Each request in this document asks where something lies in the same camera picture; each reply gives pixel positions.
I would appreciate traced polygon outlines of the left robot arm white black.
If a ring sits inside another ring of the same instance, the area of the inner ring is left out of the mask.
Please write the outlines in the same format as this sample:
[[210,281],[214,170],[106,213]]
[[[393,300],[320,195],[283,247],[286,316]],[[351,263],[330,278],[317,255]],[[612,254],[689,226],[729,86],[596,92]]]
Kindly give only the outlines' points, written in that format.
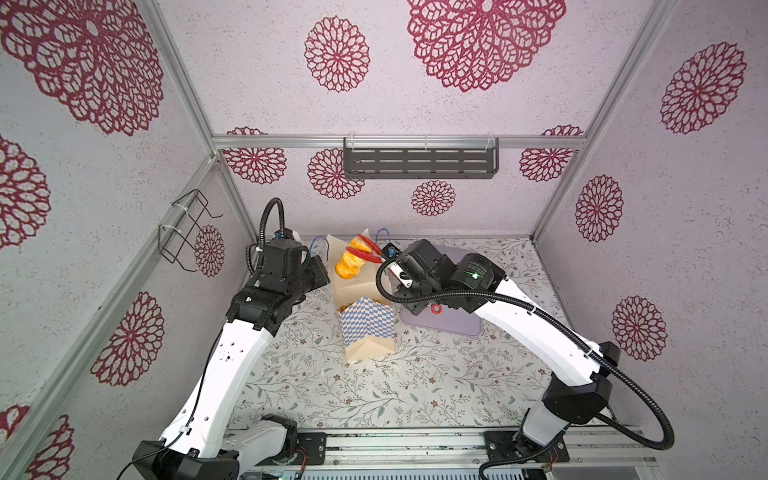
[[131,464],[145,479],[237,479],[265,460],[298,458],[295,421],[275,414],[225,435],[239,395],[282,323],[307,293],[329,284],[319,256],[289,235],[259,249],[247,284],[232,298],[226,321],[193,392],[159,439],[136,448]]

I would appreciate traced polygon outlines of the glazed pastry bread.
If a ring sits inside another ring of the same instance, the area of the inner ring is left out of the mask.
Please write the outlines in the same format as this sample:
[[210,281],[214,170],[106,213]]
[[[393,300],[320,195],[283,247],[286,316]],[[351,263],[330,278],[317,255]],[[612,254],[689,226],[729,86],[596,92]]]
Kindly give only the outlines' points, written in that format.
[[352,239],[335,265],[336,274],[344,280],[350,280],[359,275],[362,267],[372,257],[374,250],[362,236]]

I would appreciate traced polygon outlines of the red metal kitchen tongs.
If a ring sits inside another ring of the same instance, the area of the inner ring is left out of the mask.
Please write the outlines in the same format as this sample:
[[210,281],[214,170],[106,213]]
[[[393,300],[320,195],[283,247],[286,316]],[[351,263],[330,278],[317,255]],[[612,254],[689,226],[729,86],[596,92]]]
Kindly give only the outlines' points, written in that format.
[[[371,240],[369,237],[363,234],[359,234],[349,241],[345,247],[340,259],[335,265],[335,272],[337,276],[344,280],[350,280],[356,277],[362,267],[367,263],[382,264],[384,260],[395,258],[399,254],[399,250],[393,244],[387,244],[386,249],[382,249]],[[414,287],[414,279],[406,273],[406,271],[393,263],[388,267],[389,272],[394,275],[400,282],[400,287]],[[405,304],[406,309],[410,314],[416,316],[421,314],[426,308],[428,308],[428,302]]]

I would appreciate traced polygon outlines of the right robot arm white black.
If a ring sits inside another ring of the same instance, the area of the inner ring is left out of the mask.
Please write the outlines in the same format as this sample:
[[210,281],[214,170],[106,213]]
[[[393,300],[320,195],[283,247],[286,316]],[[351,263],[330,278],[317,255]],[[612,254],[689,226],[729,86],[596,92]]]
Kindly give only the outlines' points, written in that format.
[[475,313],[525,346],[551,370],[549,386],[525,414],[514,436],[512,458],[532,460],[552,449],[571,425],[585,425],[608,404],[612,384],[608,370],[591,359],[619,358],[610,343],[577,346],[580,335],[558,321],[544,319],[544,310],[531,301],[505,271],[478,253],[454,262],[427,240],[405,250],[388,244],[380,273],[390,273],[398,286],[384,296],[418,313],[434,304]]

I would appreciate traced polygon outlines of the blue checkered paper bag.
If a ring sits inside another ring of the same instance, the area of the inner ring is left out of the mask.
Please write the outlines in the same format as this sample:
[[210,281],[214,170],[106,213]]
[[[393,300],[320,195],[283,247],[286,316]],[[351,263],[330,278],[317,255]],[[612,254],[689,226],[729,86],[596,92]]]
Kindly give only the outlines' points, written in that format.
[[346,361],[355,363],[394,353],[397,313],[377,288],[376,274],[381,264],[367,263],[357,277],[341,279],[334,267],[352,239],[344,241],[332,235],[323,239],[327,244],[326,266]]

